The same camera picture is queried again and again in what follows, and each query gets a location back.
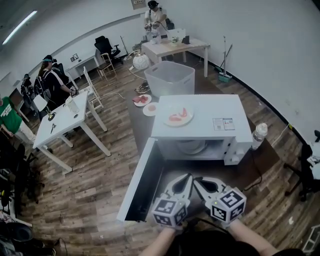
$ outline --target water bottle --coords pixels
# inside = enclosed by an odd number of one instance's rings
[[[253,143],[251,146],[252,150],[256,150],[260,147],[261,143],[264,141],[265,137],[268,134],[268,125],[266,123],[260,123],[255,127],[255,130],[252,133]]]

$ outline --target plastic storage bin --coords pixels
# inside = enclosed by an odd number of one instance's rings
[[[162,61],[144,71],[152,94],[195,94],[195,69],[171,61]]]

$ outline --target white wall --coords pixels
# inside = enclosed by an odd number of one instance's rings
[[[269,101],[305,140],[320,130],[320,12],[311,0],[161,0],[176,28],[211,44],[227,70]]]
[[[35,16],[5,45],[4,58],[0,56],[0,81],[6,73],[2,70],[7,70],[8,66],[14,70],[13,80],[20,80],[32,71],[34,81],[41,60],[48,54],[62,62],[66,69],[73,54],[77,53],[81,58],[95,49],[98,36],[108,37],[112,46],[119,44],[121,55],[126,52],[120,36],[124,37],[128,51],[142,39],[144,23],[140,14],[147,8],[133,10],[131,0],[69,0],[62,3]]]

